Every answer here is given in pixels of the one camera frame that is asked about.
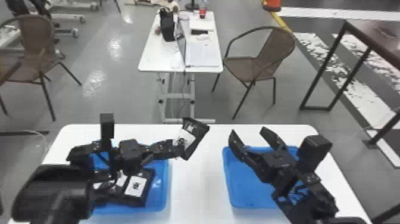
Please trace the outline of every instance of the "red bottle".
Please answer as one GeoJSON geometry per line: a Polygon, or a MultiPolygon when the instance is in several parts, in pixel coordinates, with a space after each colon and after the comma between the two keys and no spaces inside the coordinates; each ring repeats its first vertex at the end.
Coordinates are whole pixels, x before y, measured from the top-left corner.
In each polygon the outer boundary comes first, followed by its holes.
{"type": "Polygon", "coordinates": [[[205,15],[207,13],[207,0],[200,0],[199,1],[199,14],[200,18],[205,18],[205,15]]]}

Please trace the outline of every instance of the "red object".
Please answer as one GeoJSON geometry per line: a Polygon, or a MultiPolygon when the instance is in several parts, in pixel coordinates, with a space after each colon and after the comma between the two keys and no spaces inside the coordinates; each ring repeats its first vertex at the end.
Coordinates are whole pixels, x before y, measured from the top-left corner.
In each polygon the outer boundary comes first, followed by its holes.
{"type": "Polygon", "coordinates": [[[262,2],[262,8],[271,12],[279,12],[280,0],[264,0],[262,2]]]}
{"type": "Polygon", "coordinates": [[[205,18],[206,13],[207,13],[206,8],[200,8],[200,10],[199,10],[200,18],[205,18]]]}

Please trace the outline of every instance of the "computer monitor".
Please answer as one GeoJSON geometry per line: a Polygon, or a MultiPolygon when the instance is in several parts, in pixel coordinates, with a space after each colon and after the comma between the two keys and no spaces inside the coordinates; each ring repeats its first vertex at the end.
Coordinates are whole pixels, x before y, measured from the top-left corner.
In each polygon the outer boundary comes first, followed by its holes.
{"type": "Polygon", "coordinates": [[[176,25],[175,38],[178,43],[180,54],[183,58],[183,64],[186,66],[186,38],[180,19],[178,19],[178,23],[176,25]]]}

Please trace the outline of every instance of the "yellow floor line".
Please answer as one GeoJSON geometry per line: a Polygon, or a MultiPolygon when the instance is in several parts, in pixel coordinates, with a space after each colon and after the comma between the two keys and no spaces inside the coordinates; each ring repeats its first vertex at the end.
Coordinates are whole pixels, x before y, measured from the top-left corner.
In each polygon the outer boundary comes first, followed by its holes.
{"type": "Polygon", "coordinates": [[[288,30],[288,31],[293,33],[293,31],[289,28],[289,26],[287,26],[285,21],[283,21],[279,17],[279,15],[277,15],[275,12],[269,12],[269,13],[272,15],[272,17],[275,19],[275,21],[279,24],[280,27],[282,27],[282,28],[284,28],[284,29],[286,29],[286,30],[288,30]]]}

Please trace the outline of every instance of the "glossy floor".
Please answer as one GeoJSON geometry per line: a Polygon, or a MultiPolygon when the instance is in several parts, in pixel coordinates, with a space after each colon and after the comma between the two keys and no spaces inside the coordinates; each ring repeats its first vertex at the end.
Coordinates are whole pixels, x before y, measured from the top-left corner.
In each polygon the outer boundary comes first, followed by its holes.
{"type": "MultiPolygon", "coordinates": [[[[256,0],[210,1],[210,8],[215,12],[222,53],[229,40],[238,34],[253,27],[276,24],[256,0]]],[[[155,12],[156,9],[150,7],[123,7],[120,15],[113,1],[105,1],[100,12],[74,11],[85,14],[87,23],[62,22],[63,27],[79,28],[80,37],[62,37],[58,47],[67,55],[66,65],[83,86],[77,86],[60,68],[49,73],[52,79],[49,91],[57,116],[57,121],[52,122],[40,88],[6,83],[0,91],[10,116],[0,114],[0,129],[46,129],[51,131],[47,139],[52,142],[65,125],[98,123],[99,113],[114,113],[117,123],[159,123],[157,77],[137,70],[155,12]]],[[[1,19],[10,16],[5,4],[0,2],[1,19]]],[[[266,36],[266,33],[258,33],[238,41],[231,49],[232,54],[256,54],[266,36]]],[[[245,93],[240,82],[224,71],[211,94],[215,75],[198,75],[196,116],[214,118],[218,123],[314,126],[331,141],[340,142],[335,144],[332,154],[368,214],[374,216],[398,201],[394,195],[400,195],[395,194],[400,173],[392,172],[392,166],[379,151],[370,151],[363,146],[361,139],[366,138],[363,133],[348,137],[359,131],[360,126],[341,103],[331,113],[298,111],[300,100],[314,75],[314,67],[296,49],[277,71],[276,105],[271,105],[272,83],[257,83],[236,120],[231,120],[231,116],[245,93]]],[[[182,78],[175,80],[177,92],[181,83],[182,78]]],[[[323,104],[332,97],[332,91],[322,83],[311,103],[323,104]]],[[[181,103],[173,101],[171,104],[167,111],[178,114],[181,103]]],[[[187,105],[181,116],[188,114],[187,105]]],[[[10,217],[8,211],[18,193],[17,186],[21,186],[40,163],[43,150],[38,136],[2,137],[0,142],[0,192],[6,208],[0,220],[3,223],[10,217]]]]}

